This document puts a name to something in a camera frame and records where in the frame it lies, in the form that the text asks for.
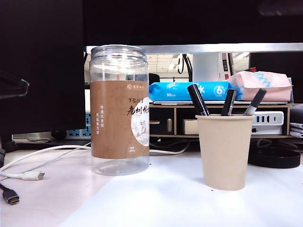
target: white desk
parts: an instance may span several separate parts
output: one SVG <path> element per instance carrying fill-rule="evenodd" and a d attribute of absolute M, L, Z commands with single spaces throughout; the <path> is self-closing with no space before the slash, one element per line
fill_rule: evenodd
<path fill-rule="evenodd" d="M 18 155 L 8 153 L 6 161 Z M 25 160 L 9 171 L 49 157 L 32 157 L 34 162 Z M 2 181 L 20 202 L 10 206 L 1 199 L 1 226 L 303 226 L 302 164 L 293 169 L 248 166 L 244 189 L 220 191 L 203 183 L 199 152 L 151 157 L 150 163 L 138 174 L 101 176 L 90 170 L 89 151 L 75 151 L 39 168 L 45 172 L 41 181 Z"/>

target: black marker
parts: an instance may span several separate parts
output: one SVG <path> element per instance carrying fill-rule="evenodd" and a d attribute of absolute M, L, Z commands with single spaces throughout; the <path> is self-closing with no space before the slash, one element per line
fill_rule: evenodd
<path fill-rule="evenodd" d="M 260 102 L 264 98 L 265 94 L 266 94 L 266 90 L 264 88 L 260 88 L 260 90 L 256 93 L 255 97 L 251 101 L 249 107 L 246 109 L 244 115 L 253 115 L 257 107 L 259 106 Z"/>
<path fill-rule="evenodd" d="M 197 84 L 192 84 L 187 87 L 191 100 L 193 101 L 194 107 L 198 115 L 209 116 L 209 112 L 202 95 L 199 92 Z"/>
<path fill-rule="evenodd" d="M 235 98 L 236 98 L 235 89 L 228 89 L 224 106 L 221 112 L 221 116 L 230 116 L 232 114 L 232 108 Z"/>

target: blue tissue package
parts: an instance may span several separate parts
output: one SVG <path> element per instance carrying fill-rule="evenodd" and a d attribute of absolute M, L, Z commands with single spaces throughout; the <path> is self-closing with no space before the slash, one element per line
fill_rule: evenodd
<path fill-rule="evenodd" d="M 204 100 L 225 100 L 227 90 L 233 88 L 228 81 L 155 82 L 149 86 L 152 101 L 191 101 L 187 87 L 197 84 Z"/>

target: jar label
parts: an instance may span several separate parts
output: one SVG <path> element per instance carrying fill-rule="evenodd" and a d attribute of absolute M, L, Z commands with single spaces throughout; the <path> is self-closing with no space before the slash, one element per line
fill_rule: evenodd
<path fill-rule="evenodd" d="M 91 82 L 92 156 L 129 158 L 149 152 L 148 95 L 147 82 Z"/>

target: beige paper cup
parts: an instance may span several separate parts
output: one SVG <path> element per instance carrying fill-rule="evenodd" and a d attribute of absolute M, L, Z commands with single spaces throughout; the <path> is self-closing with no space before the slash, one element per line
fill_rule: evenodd
<path fill-rule="evenodd" d="M 205 184 L 220 190 L 244 188 L 254 116 L 196 118 Z"/>

